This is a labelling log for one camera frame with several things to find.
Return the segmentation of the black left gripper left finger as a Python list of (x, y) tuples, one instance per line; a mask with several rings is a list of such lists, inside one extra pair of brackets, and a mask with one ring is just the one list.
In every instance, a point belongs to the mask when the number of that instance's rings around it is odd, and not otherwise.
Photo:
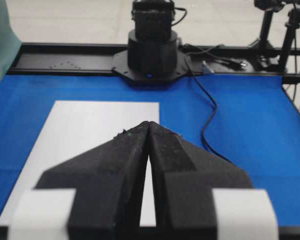
[(37, 189), (75, 189), (72, 240), (123, 240), (140, 225), (149, 154), (144, 121), (43, 172)]

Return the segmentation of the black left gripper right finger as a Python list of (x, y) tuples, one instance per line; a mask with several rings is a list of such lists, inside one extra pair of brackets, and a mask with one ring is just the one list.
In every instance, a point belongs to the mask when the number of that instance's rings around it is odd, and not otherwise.
[(153, 121), (148, 139), (157, 227), (168, 240), (217, 239), (212, 189), (252, 189), (248, 174)]

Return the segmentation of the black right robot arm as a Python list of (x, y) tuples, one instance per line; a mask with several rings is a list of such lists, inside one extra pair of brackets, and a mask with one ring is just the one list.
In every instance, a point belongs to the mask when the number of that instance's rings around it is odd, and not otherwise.
[(168, 84), (185, 76), (188, 56), (179, 49), (172, 29), (178, 8), (172, 0), (134, 0), (125, 51), (113, 57), (112, 71), (137, 83)]

